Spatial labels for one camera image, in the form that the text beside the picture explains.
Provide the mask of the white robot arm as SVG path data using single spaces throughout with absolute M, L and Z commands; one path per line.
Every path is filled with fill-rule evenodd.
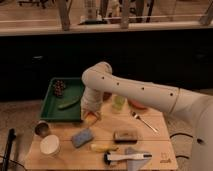
M 108 92 L 190 124 L 195 131 L 188 171 L 213 171 L 213 95 L 116 77 L 104 61 L 86 69 L 81 79 L 85 86 L 81 98 L 84 112 L 99 112 L 103 94 Z

